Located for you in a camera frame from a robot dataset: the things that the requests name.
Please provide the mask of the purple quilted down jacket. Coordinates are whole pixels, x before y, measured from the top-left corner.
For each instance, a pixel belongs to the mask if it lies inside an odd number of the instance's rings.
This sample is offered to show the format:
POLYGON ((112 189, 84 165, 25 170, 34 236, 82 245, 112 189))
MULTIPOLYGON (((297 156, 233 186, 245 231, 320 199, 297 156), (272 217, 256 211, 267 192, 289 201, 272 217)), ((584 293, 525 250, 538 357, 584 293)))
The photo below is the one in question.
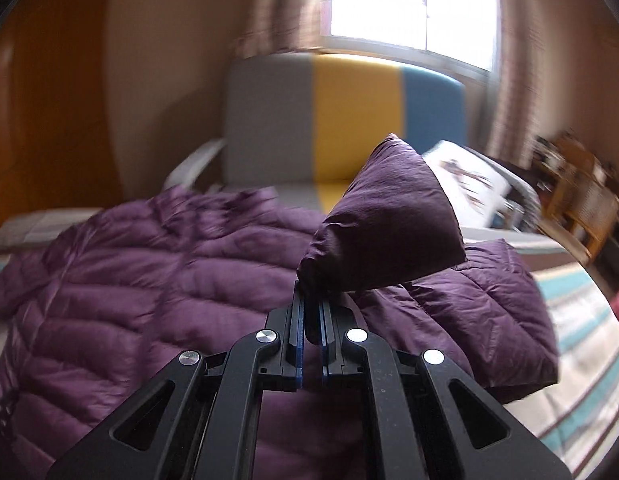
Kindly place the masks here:
POLYGON ((503 240, 462 242, 451 203, 397 136, 330 214, 270 188, 173 188, 104 210, 0 272, 0 431, 32 478, 178 353, 227 351, 291 302, 334 292, 411 354, 439 349, 503 403, 554 384, 547 307, 503 240))

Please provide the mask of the striped bed sheet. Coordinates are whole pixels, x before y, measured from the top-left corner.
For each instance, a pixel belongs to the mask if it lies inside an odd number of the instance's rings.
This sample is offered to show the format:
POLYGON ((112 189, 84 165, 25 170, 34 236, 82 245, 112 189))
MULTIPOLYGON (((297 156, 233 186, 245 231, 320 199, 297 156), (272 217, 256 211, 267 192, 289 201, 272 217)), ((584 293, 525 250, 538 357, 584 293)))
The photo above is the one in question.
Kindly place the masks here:
MULTIPOLYGON (((257 207, 189 220, 119 207, 0 272, 0 416, 35 478, 183 350, 228 350, 288 302, 321 222, 257 207)), ((483 386, 534 373, 556 385, 509 396, 509 410, 575 474, 619 432, 619 322, 565 252, 501 240, 462 266, 352 299, 358 322, 410 353, 439 348, 483 386)))

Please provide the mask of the grey striped cushion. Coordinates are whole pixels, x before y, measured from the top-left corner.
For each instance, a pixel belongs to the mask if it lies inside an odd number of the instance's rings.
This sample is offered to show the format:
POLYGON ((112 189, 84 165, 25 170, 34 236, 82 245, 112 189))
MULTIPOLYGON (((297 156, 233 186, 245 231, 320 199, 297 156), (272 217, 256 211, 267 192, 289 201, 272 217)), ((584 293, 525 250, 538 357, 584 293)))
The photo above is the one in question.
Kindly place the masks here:
POLYGON ((541 218, 541 200, 536 189, 537 177, 530 169, 515 166, 512 162, 489 159, 488 164, 510 185, 505 197, 506 226, 519 232, 535 233, 541 218))

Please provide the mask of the white printed pillow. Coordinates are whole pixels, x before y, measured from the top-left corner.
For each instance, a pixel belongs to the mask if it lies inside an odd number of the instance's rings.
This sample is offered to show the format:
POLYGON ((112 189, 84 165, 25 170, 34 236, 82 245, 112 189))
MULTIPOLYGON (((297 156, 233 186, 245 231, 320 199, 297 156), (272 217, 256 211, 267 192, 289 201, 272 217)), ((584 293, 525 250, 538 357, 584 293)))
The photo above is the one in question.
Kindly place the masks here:
POLYGON ((515 229, 523 208, 507 196, 513 190, 502 174, 463 146, 439 141, 423 154, 439 180, 462 228, 515 229))

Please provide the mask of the wooden rattan chair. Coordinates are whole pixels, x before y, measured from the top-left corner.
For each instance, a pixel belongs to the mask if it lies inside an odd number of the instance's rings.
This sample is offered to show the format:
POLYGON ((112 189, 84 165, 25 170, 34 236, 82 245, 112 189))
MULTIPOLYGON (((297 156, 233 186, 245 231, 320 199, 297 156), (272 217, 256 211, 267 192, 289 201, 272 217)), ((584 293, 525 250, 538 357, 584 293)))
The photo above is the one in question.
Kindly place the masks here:
POLYGON ((567 165, 538 220, 580 264, 596 259, 619 216, 619 198, 591 174, 567 165))

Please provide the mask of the cluttered wooden desk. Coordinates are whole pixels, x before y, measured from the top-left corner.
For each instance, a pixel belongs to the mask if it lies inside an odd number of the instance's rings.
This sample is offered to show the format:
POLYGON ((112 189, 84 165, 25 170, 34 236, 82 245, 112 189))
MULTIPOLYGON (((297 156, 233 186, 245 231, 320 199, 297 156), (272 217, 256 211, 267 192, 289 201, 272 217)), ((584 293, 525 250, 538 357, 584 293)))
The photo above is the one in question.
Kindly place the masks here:
POLYGON ((619 178, 615 169, 604 164, 573 134, 564 131, 553 139, 537 136, 534 141, 533 165, 556 176, 573 166, 592 176, 605 188, 619 196, 619 178))

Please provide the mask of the wooden wardrobe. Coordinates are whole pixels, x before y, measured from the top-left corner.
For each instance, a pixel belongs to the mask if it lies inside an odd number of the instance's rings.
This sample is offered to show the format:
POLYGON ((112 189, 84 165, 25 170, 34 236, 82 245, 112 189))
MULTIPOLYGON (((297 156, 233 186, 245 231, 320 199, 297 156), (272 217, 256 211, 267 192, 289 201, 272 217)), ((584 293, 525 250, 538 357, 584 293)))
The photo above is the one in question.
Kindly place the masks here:
POLYGON ((105 109, 106 0, 18 0, 0 26, 0 226, 123 198, 105 109))

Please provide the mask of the grey yellow blue headboard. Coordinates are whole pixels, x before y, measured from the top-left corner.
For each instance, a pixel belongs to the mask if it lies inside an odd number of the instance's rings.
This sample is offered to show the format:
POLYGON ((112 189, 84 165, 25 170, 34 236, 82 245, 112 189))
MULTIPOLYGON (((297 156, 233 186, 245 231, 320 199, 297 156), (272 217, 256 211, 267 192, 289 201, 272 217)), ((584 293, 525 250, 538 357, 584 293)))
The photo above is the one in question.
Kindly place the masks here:
POLYGON ((233 64, 224 184, 272 186, 328 212, 390 133, 424 153, 467 140, 465 87, 425 68, 347 54, 283 53, 233 64))

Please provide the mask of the right patterned curtain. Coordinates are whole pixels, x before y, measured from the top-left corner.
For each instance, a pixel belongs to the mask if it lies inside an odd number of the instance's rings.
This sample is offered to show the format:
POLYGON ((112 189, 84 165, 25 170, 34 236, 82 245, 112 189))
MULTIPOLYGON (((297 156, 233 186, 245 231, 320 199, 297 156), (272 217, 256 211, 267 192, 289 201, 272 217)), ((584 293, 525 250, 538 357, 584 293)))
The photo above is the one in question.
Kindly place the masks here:
POLYGON ((487 154, 530 165, 543 82, 543 23, 537 0, 499 0, 499 86, 487 154))

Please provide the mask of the patterned curtain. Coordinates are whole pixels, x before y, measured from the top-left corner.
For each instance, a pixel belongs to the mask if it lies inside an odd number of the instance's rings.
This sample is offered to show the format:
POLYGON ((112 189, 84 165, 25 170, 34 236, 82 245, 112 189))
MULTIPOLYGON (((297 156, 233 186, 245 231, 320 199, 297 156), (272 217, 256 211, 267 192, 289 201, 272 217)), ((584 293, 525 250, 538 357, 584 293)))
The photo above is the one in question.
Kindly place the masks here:
POLYGON ((253 0, 237 58, 320 50, 321 0, 253 0))
POLYGON ((499 86, 487 154, 530 165, 543 82, 543 23, 537 0, 499 0, 499 86))

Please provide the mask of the left patterned curtain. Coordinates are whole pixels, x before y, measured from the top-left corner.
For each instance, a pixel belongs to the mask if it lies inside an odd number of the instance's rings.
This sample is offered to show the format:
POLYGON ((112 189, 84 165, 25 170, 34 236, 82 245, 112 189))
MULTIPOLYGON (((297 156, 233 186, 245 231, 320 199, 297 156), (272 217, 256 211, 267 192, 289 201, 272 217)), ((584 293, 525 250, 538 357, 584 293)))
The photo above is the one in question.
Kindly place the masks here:
POLYGON ((237 58, 320 50, 321 0, 253 0, 237 58))

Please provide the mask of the grey bed side rail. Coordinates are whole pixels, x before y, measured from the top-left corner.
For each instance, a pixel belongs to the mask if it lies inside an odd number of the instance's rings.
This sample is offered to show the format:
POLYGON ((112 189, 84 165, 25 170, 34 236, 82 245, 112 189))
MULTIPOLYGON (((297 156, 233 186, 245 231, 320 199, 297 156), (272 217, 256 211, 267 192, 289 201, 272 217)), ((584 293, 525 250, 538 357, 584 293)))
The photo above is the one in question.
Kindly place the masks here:
POLYGON ((212 139, 199 146, 168 174, 163 183, 163 190, 166 191, 176 186, 192 188, 198 177, 210 166, 225 146, 226 141, 221 138, 212 139))

